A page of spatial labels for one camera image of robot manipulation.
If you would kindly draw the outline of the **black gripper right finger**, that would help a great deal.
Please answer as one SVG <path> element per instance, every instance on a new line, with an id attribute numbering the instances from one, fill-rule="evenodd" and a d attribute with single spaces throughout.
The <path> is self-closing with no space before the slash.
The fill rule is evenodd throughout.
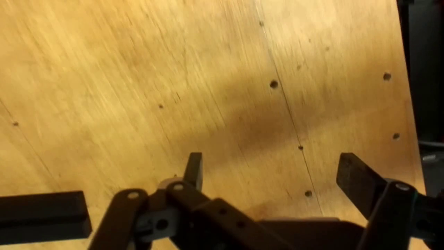
<path id="1" fill-rule="evenodd" d="M 444 197 L 386 179 L 354 153 L 341 153 L 336 184 L 366 218 L 358 250 L 408 250 L 412 238 L 444 250 Z"/>

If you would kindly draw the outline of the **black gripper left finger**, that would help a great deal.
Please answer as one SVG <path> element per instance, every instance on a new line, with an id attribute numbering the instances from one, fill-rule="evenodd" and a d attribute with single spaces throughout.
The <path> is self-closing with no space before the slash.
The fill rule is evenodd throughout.
<path id="1" fill-rule="evenodd" d="M 287 250 L 287 242 L 222 199 L 201 192 L 203 154 L 192 153 L 182 178 L 154 195 L 118 192 L 88 250 L 151 250 L 169 239 L 179 250 Z"/>

